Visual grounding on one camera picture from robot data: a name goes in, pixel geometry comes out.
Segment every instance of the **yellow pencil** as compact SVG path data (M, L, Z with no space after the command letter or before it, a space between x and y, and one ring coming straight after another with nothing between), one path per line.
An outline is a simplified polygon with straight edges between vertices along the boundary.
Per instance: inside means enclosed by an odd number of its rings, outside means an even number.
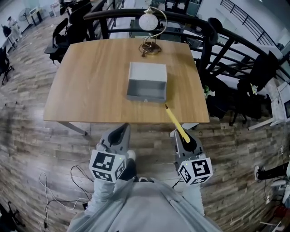
M167 112L169 118L171 119L171 121L173 122L173 124L176 126L176 129L180 132L180 134L184 138L185 142L189 143L190 142L189 136L185 133L184 129L182 128L182 126L180 125L180 123L177 121L177 119L174 116L174 114L167 107L167 105L165 105L165 108L166 108L166 112Z

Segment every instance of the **jacket sleeve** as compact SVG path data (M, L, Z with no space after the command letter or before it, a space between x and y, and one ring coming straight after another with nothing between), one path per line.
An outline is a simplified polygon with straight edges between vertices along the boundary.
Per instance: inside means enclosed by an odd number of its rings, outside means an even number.
M88 216L94 215L114 194L115 183L95 179L94 193L85 214Z

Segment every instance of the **wooden floor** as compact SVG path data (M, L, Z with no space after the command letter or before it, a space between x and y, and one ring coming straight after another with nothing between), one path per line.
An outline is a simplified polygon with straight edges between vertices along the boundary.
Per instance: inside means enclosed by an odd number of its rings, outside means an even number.
M61 19L46 19L25 32L27 37L10 52L15 71L9 73L9 82L1 87L17 99L18 104L4 97L0 99L0 203L5 207L7 201L14 204L27 232L39 231L38 222L43 224L45 217L46 197L39 175L42 172L47 175L48 186L57 198L84 198L84 193L71 181L70 169L80 165L89 174L91 150L102 133L113 126L80 123L78 126L89 133L83 137L56 122L43 121L44 105L58 68L44 50L52 38L54 27L51 25ZM201 139L214 168L213 177L202 185L203 204L206 215L223 231L254 231L262 216L272 208L263 199L265 183L258 184L254 180L254 166L272 168L282 164L283 159L287 160L288 127L265 126L248 131L240 117L234 127L228 125L229 119L230 114L222 121L211 118L209 124L198 125L193 131ZM174 145L169 137L174 126L132 125L131 129L130 148L136 151L139 175L173 185L179 179L172 164ZM279 153L281 145L284 157ZM93 192L92 182L77 169L72 173L79 185ZM267 181L265 196L271 194L269 183ZM183 187L180 183L177 190L182 191ZM81 210L81 204L71 211L52 202L46 231L66 231L70 220Z

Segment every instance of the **wooden table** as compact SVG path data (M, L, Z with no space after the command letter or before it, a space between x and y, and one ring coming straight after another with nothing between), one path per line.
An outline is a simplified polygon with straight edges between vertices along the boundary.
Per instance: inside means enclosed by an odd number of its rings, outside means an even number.
M126 99L130 62L166 64L166 104L180 122L209 122L200 78L185 43L158 40L162 52L142 57L142 39L104 39L72 44L51 86L43 120L171 123L164 104Z

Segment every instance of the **light gray jacket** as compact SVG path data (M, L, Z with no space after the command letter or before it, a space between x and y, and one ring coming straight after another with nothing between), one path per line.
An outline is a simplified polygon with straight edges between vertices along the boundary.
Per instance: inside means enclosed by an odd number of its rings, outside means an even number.
M198 187L188 187L184 191L184 197L182 197L165 183L156 179L152 180L168 203L184 219L190 231L221 231L217 224L202 215L203 211L199 213L197 207L194 206L193 196L196 196L194 191L199 191ZM85 212L76 215L72 219L68 232L107 232L125 204L133 185L134 182L132 179L126 182L124 181L117 189L113 183L96 179L94 181L95 192L92 200L89 202L89 207Z

